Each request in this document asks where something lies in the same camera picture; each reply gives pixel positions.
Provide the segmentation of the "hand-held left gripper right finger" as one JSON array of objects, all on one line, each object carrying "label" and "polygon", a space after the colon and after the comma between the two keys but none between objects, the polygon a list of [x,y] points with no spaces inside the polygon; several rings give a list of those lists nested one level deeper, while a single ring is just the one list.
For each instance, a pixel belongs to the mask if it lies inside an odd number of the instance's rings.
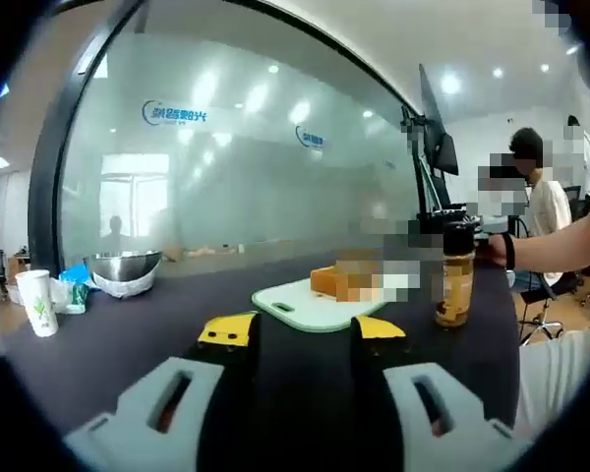
[{"label": "hand-held left gripper right finger", "polygon": [[350,365],[363,471],[507,471],[531,446],[395,324],[353,318]]}]

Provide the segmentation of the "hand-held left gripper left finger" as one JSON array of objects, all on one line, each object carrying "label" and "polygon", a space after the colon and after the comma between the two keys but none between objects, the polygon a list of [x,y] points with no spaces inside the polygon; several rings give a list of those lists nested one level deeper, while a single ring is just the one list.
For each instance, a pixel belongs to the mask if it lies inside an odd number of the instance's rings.
[{"label": "hand-held left gripper left finger", "polygon": [[181,357],[123,391],[112,413],[68,434],[91,471],[240,471],[260,350],[261,316],[208,321]]}]

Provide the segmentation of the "person's right hand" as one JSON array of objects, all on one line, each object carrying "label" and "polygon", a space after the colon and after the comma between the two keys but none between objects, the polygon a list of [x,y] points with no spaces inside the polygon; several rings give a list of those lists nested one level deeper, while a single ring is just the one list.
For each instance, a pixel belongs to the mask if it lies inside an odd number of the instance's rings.
[{"label": "person's right hand", "polygon": [[506,247],[501,234],[495,234],[489,237],[486,256],[494,264],[506,267]]}]

